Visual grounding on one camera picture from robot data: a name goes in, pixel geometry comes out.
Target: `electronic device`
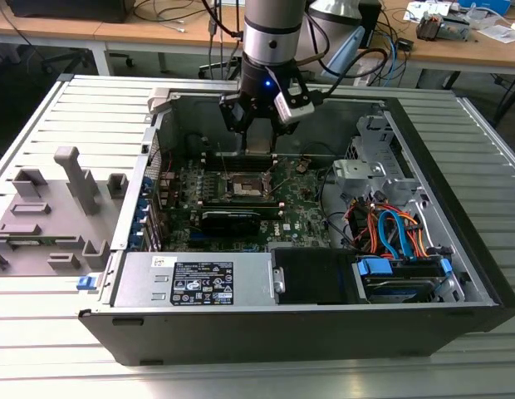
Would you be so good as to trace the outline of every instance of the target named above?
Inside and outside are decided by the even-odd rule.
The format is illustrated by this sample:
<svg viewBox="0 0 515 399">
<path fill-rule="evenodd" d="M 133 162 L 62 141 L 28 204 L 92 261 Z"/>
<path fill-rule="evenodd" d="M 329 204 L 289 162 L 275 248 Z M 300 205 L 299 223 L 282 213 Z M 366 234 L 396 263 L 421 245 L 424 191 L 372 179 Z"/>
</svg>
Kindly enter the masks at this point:
<svg viewBox="0 0 515 399">
<path fill-rule="evenodd" d="M 445 17 L 426 12 L 416 27 L 416 36 L 425 41 L 433 41 L 437 38 L 466 41 L 470 30 L 469 22 L 460 17 Z"/>
<path fill-rule="evenodd" d="M 473 4 L 475 7 L 489 8 L 500 15 L 505 15 L 510 8 L 510 0 L 459 0 L 461 7 L 471 8 Z"/>
<path fill-rule="evenodd" d="M 16 17 L 54 17 L 123 22 L 135 0 L 6 0 Z"/>
<path fill-rule="evenodd" d="M 360 43 L 360 48 L 368 48 L 374 35 L 377 20 L 380 17 L 381 3 L 379 0 L 360 0 L 359 12 L 362 16 L 360 24 L 365 29 L 365 35 Z"/>
<path fill-rule="evenodd" d="M 80 323 L 131 366 L 428 356 L 513 317 L 414 110 L 292 85 L 303 7 L 265 3 L 239 86 L 152 89 L 130 178 L 95 181 L 67 146 L 65 180 L 16 172 L 0 275 L 86 273 Z"/>
</svg>

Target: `robotic arm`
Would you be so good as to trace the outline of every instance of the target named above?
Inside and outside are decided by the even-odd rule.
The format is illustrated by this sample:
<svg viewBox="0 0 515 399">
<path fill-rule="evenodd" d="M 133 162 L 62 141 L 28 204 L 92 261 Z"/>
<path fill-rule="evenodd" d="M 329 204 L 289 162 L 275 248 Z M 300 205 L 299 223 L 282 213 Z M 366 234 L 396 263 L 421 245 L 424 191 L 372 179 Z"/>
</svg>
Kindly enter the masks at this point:
<svg viewBox="0 0 515 399">
<path fill-rule="evenodd" d="M 280 135 L 315 108 L 294 60 L 306 0 L 247 0 L 239 92 L 223 96 L 220 108 L 230 131 L 243 136 L 255 118 L 272 124 L 271 149 Z"/>
</svg>

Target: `office chair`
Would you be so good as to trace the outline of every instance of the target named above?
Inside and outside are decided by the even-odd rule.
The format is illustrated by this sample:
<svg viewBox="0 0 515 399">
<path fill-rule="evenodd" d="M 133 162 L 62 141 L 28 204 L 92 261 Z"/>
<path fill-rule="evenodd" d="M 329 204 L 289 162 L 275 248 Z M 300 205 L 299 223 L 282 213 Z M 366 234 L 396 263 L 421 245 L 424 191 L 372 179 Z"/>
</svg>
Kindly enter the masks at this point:
<svg viewBox="0 0 515 399">
<path fill-rule="evenodd" d="M 130 58 L 126 54 L 111 52 L 110 57 L 125 58 L 126 65 L 129 68 L 134 66 L 134 59 Z M 50 64 L 52 64 L 53 62 L 68 60 L 71 60 L 71 62 L 64 68 L 63 73 L 72 73 L 75 70 L 76 66 L 80 63 L 84 68 L 87 68 L 89 65 L 95 65 L 95 59 L 93 58 L 93 54 L 91 53 L 91 51 L 86 49 L 72 48 L 72 51 L 68 52 L 67 54 L 62 54 L 61 56 L 50 57 L 43 60 L 41 62 L 42 72 L 49 74 L 52 72 Z"/>
</svg>

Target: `power cable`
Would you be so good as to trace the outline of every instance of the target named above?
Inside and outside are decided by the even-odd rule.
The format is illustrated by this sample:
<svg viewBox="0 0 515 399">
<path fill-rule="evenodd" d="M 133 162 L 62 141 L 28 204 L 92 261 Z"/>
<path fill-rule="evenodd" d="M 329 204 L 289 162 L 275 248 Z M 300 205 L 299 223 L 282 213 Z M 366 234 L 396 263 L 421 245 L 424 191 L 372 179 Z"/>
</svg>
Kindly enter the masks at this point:
<svg viewBox="0 0 515 399">
<path fill-rule="evenodd" d="M 241 38 L 241 32 L 234 32 L 234 31 L 230 31 L 227 27 L 225 27 L 223 25 L 223 23 L 217 18 L 217 15 L 215 15 L 216 13 L 213 12 L 213 10 L 211 9 L 211 7 L 208 5 L 208 2 L 206 0 L 201 0 L 202 1 L 202 4 L 204 5 L 204 8 L 206 8 L 206 11 L 208 12 L 209 16 L 215 21 L 215 23 L 221 28 L 223 29 L 228 35 L 230 35 L 230 37 L 236 37 L 236 38 Z"/>
<path fill-rule="evenodd" d="M 362 72 L 362 73 L 358 73 L 356 75 L 348 75 L 348 71 L 364 56 L 366 56 L 367 54 L 371 54 L 372 52 L 378 52 L 379 54 L 383 55 L 383 60 L 380 62 L 380 64 L 378 64 L 376 67 L 370 69 L 369 71 L 365 71 L 365 72 Z M 363 77 L 363 76 L 367 76 L 367 75 L 370 75 L 371 73 L 377 71 L 378 69 L 380 69 L 382 66 L 384 66 L 386 63 L 387 63 L 387 60 L 389 59 L 389 55 L 387 54 L 387 52 L 385 50 L 383 50 L 382 48 L 367 48 L 366 50 L 363 50 L 362 52 L 358 53 L 351 61 L 348 65 L 346 65 L 346 67 L 344 68 L 344 71 L 341 73 L 341 75 L 337 78 L 337 80 L 335 81 L 335 83 L 333 83 L 333 85 L 330 87 L 330 90 L 328 90 L 326 93 L 324 93 L 324 98 L 328 98 L 329 96 L 331 96 L 331 94 L 333 93 L 333 91 L 336 90 L 336 88 L 341 84 L 342 80 L 344 78 L 348 78 L 348 79 L 353 79 L 353 78 L 356 78 L 356 77 Z"/>
</svg>

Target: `wooden desk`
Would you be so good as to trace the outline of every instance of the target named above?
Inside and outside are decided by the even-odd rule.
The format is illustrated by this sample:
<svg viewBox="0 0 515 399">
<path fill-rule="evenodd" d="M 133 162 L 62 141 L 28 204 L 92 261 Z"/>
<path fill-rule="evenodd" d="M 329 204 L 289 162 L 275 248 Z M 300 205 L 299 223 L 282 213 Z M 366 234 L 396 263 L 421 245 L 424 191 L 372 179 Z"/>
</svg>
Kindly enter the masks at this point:
<svg viewBox="0 0 515 399">
<path fill-rule="evenodd" d="M 8 19 L 23 35 L 27 37 L 59 37 L 61 39 L 93 40 L 101 22 L 79 21 L 48 18 L 18 18 L 14 17 L 10 7 L 1 0 L 2 10 Z M 16 31 L 5 20 L 0 11 L 0 35 L 17 36 Z"/>
<path fill-rule="evenodd" d="M 414 41 L 410 57 L 412 67 L 426 69 L 443 69 L 451 71 L 477 71 L 490 73 L 515 73 L 515 42 L 502 44 L 477 32 L 472 32 L 468 42 L 438 40 L 436 42 L 420 41 L 416 38 L 415 23 L 403 21 L 404 11 L 409 0 L 385 0 L 387 15 L 391 26 L 402 31 L 401 37 Z M 185 0 L 156 0 L 158 10 L 165 7 L 185 5 Z M 185 18 L 183 27 L 186 32 L 177 32 L 158 22 L 142 21 L 130 15 L 125 23 L 112 24 L 94 21 L 76 21 L 45 18 L 17 18 L 10 8 L 3 3 L 3 11 L 14 25 L 36 46 L 79 47 L 91 50 L 101 75 L 111 75 L 108 51 L 144 51 L 172 52 L 188 54 L 207 54 L 209 45 L 209 16 L 204 11 Z M 167 12 L 166 17 L 178 17 L 202 9 L 199 2 L 182 9 Z M 154 19 L 151 4 L 145 4 L 138 11 L 140 15 Z M 240 10 L 243 25 L 244 8 Z M 515 9 L 508 14 L 515 17 Z M 230 28 L 235 28 L 235 7 L 223 7 L 223 21 Z M 219 54 L 219 37 L 213 42 L 214 55 Z M 0 13 L 0 42 L 24 44 L 10 24 Z M 225 47 L 233 48 L 235 40 L 228 34 L 223 35 Z M 383 45 L 381 37 L 375 37 L 373 47 Z"/>
<path fill-rule="evenodd" d="M 187 0 L 156 0 L 156 9 L 162 10 L 166 7 L 179 7 L 189 3 Z M 166 12 L 166 18 L 177 18 L 189 14 L 194 11 L 203 10 L 201 2 L 195 2 L 191 6 L 181 9 Z M 241 29 L 244 24 L 244 7 L 239 10 L 239 20 Z M 148 19 L 155 19 L 155 11 L 152 3 L 147 3 L 137 10 L 137 13 L 142 17 Z M 223 7 L 223 24 L 229 29 L 235 30 L 236 26 L 236 10 L 235 7 Z M 185 33 L 177 32 L 174 29 L 166 27 L 159 22 L 143 21 L 135 15 L 130 15 L 125 23 L 102 23 L 95 32 L 95 39 L 105 42 L 134 42 L 144 44 L 161 44 L 171 46 L 193 46 L 193 47 L 208 47 L 209 46 L 209 33 L 208 23 L 209 14 L 204 10 L 203 12 L 186 17 L 185 24 L 180 25 L 177 23 L 163 22 L 164 24 L 173 27 L 182 27 Z M 220 31 L 214 38 L 214 45 L 219 46 Z M 235 39 L 231 38 L 228 34 L 223 34 L 223 43 L 227 47 L 233 48 Z"/>
<path fill-rule="evenodd" d="M 409 2 L 410 0 L 385 0 L 385 7 L 390 25 L 397 32 L 403 31 L 399 36 L 414 42 L 410 61 L 417 67 L 452 71 L 490 71 L 489 68 L 492 67 L 515 68 L 515 42 L 503 44 L 476 31 L 471 32 L 467 42 L 419 40 L 415 31 L 418 24 L 403 21 Z M 515 18 L 514 7 L 507 17 Z M 383 15 L 380 15 L 380 21 L 385 22 Z M 382 46 L 384 40 L 382 37 L 375 37 L 373 47 Z"/>
</svg>

